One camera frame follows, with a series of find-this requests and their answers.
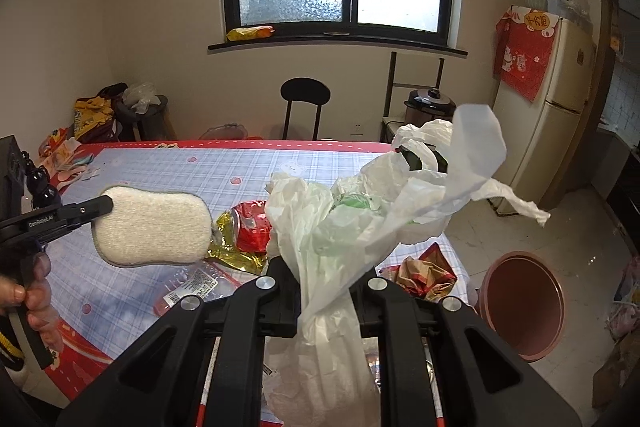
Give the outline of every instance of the tiled floor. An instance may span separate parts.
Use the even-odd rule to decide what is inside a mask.
[[[613,347],[604,319],[630,258],[596,192],[567,194],[544,228],[522,216],[498,217],[486,201],[472,202],[452,216],[446,234],[476,287],[493,261],[514,250],[536,254],[553,270],[566,301],[564,331],[556,349],[533,367],[591,425],[597,418],[593,373]]]

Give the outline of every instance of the sponge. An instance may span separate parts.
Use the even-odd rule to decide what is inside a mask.
[[[110,214],[92,221],[95,249],[118,267],[191,264],[204,259],[211,240],[211,215],[204,201],[183,192],[110,187]]]

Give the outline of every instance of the brown bucket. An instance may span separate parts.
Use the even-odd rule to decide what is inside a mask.
[[[560,340],[562,288],[540,259],[528,252],[510,252],[487,270],[478,312],[524,360],[535,362]]]

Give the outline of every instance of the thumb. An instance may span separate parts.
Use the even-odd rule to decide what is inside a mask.
[[[24,301],[24,296],[22,286],[0,275],[0,307],[18,305]]]

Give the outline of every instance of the gold wrapper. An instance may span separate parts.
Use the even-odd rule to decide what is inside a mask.
[[[260,275],[267,264],[266,254],[248,253],[236,248],[236,232],[231,212],[223,212],[213,226],[213,239],[207,256],[236,270]]]

